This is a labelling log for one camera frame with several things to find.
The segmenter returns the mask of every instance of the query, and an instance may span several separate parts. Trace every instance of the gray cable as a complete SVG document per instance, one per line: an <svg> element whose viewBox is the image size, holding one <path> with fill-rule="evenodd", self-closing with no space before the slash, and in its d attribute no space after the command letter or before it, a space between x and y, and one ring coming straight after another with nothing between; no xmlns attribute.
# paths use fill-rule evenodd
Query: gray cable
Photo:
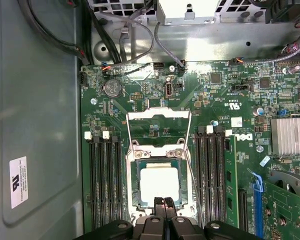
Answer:
<svg viewBox="0 0 300 240"><path fill-rule="evenodd" d="M160 42L159 37L158 37L158 31L159 31L159 25L160 22L157 23L157 25L155 26L154 29L154 39L156 41L156 43L160 46L160 48L165 51L166 54L168 54L177 64L180 65L180 67L184 67L184 65L182 64L182 62L168 49L166 49L166 47Z"/></svg>
<svg viewBox="0 0 300 240"><path fill-rule="evenodd" d="M154 4L153 0L149 1L144 7L134 11L130 15L129 19L134 20L137 17L149 12L151 10L151 7L153 6L153 4ZM129 22L127 22L123 27L128 28L128 27L130 27L130 25L131 24ZM128 35L127 33L121 33L120 39L119 39L120 55L121 55L121 59L122 59L123 63L125 63L127 61L127 54L126 54L126 49L125 49L125 39L128 37L127 35Z"/></svg>
<svg viewBox="0 0 300 240"><path fill-rule="evenodd" d="M151 46L150 46L149 50L147 50L146 52L144 52L144 53L142 53L142 54L136 56L136 57L133 58L133 59L130 59L130 60L126 61L125 63L112 64L112 65L111 65L112 68L114 68L114 67L120 67L120 66L123 66L123 65L125 65L125 64L129 64L129 63L133 63L133 62L135 62L136 60L138 60L138 59L140 59L140 58L142 58L142 57L148 55L148 54L152 51L152 49L154 49L154 45L155 45L155 37L154 37L154 35L152 34L151 30L150 30L149 28L147 28L146 26L142 25L141 23L138 23L138 22L135 21L135 20L132 20L132 19L130 19L130 18L126 18L126 17L124 17L124 16L114 15L114 14L112 14L112 13L107 13L107 12L103 12L103 11L101 11L100 14L105 15L105 16L108 16L108 17L112 17L112 18L117 18L117 19L120 19L120 20L122 20L122 21L124 21L124 22L127 22L127 23L130 23L130 24L136 24L137 26L139 26L139 27L145 29L145 30L149 33L149 35L150 35L150 37L151 37Z"/></svg>
<svg viewBox="0 0 300 240"><path fill-rule="evenodd" d="M254 64L269 64L269 63L274 63L274 62L280 62L280 61L284 61L284 60L287 60L287 59L290 59L292 57L294 57L295 55L297 55L298 53L300 53L300 47L297 51L287 55L287 56L282 56L282 57L279 57L279 58L274 58L274 59L269 59L269 60L261 60L261 61L258 61L258 60L251 60L251 61L243 61L244 64L251 64L251 63L254 63Z"/></svg>

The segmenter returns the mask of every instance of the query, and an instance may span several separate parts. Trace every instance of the blue clip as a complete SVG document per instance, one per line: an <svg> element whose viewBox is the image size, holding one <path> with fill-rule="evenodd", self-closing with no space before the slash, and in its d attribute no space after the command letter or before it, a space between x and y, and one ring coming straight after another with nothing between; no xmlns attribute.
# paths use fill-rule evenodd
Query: blue clip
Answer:
<svg viewBox="0 0 300 240"><path fill-rule="evenodd" d="M253 176L256 177L255 183L252 184L252 189L254 191L263 193L264 192L264 181L262 180L262 177L256 173L254 173L250 169L248 169L248 171L249 171L249 173L251 173Z"/></svg>

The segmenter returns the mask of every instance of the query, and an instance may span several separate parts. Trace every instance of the white slot latch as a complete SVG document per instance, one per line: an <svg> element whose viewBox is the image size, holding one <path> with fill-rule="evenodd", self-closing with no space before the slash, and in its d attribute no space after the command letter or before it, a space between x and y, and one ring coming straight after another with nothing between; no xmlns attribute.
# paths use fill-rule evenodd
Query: white slot latch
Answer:
<svg viewBox="0 0 300 240"><path fill-rule="evenodd" d="M207 134L213 134L214 133L214 126L212 126L212 125L206 126L206 133Z"/></svg>
<svg viewBox="0 0 300 240"><path fill-rule="evenodd" d="M110 138L110 133L109 133L109 131L103 131L103 132L102 132L102 138L108 140L108 139Z"/></svg>
<svg viewBox="0 0 300 240"><path fill-rule="evenodd" d="M84 132L84 139L85 140L92 140L92 134L90 131L85 131Z"/></svg>
<svg viewBox="0 0 300 240"><path fill-rule="evenodd" d="M230 137L232 135L232 129L225 130L225 136Z"/></svg>

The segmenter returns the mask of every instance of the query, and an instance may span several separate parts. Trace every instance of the dimm slot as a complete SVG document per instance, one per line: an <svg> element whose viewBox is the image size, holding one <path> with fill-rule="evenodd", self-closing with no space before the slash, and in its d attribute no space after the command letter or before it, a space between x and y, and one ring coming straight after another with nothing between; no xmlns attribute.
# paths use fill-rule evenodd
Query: dimm slot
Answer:
<svg viewBox="0 0 300 240"><path fill-rule="evenodd" d="M90 144L92 228L122 219L122 163L120 138Z"/></svg>
<svg viewBox="0 0 300 240"><path fill-rule="evenodd" d="M226 220L224 133L207 135L198 131L195 140L197 185L204 221L224 222Z"/></svg>

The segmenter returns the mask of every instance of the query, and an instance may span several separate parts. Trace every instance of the ul logo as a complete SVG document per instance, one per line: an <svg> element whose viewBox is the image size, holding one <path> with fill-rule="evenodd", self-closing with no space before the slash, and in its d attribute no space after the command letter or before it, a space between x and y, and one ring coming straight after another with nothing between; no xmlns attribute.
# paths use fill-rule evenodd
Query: ul logo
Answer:
<svg viewBox="0 0 300 240"><path fill-rule="evenodd" d="M15 191L19 187L19 174L12 178L12 190Z"/></svg>

